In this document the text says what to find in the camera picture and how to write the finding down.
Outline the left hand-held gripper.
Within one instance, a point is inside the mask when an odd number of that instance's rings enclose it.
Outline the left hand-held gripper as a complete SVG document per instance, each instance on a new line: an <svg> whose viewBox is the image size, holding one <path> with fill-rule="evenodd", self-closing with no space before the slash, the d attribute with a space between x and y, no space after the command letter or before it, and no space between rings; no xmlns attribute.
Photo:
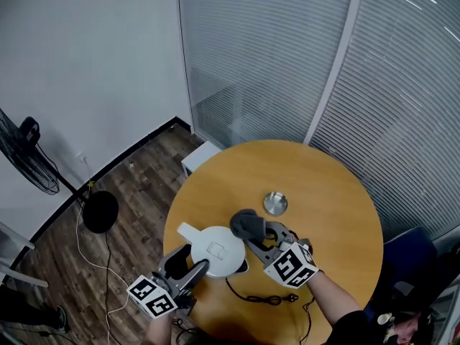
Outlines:
<svg viewBox="0 0 460 345"><path fill-rule="evenodd" d="M190 244L171 251L161 259L151 278L141 275L126 289L129 298L151 318L176 310L188 315L195 306L192 289L206 276L209 261L202 259L188 269L190 252Z"/></svg>

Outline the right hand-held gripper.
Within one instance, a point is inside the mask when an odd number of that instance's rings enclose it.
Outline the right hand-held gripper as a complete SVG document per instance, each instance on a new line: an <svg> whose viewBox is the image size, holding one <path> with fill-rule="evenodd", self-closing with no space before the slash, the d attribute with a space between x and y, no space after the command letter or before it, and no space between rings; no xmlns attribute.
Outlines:
<svg viewBox="0 0 460 345"><path fill-rule="evenodd" d="M257 239L245 239L244 243L263 263L264 273L276 283L298 289L319 271L309 239L296 239L279 222L267 222L265 233L265 239L276 243L267 246Z"/></svg>

